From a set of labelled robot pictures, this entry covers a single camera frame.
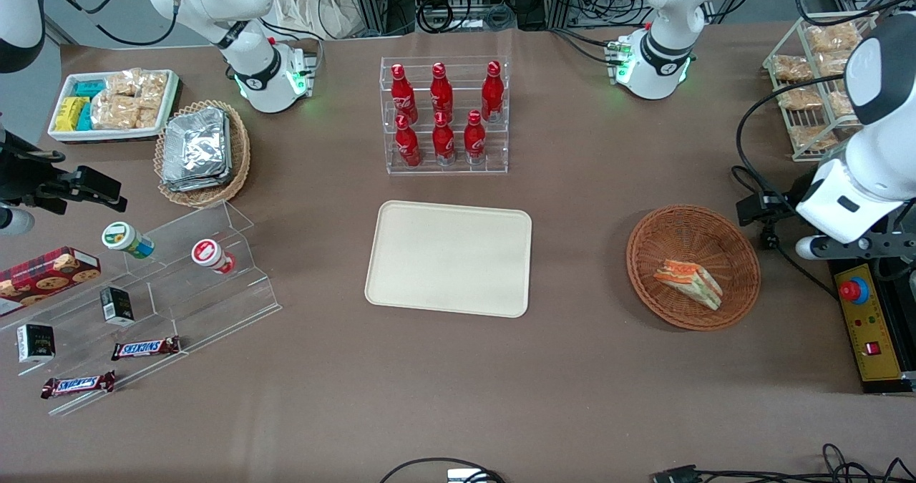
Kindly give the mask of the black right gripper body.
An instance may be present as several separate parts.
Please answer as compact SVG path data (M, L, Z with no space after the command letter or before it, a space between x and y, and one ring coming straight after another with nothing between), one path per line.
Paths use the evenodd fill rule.
M1 147L3 205L25 205L65 215L69 171L55 165L65 156L42 151L12 133L2 134Z

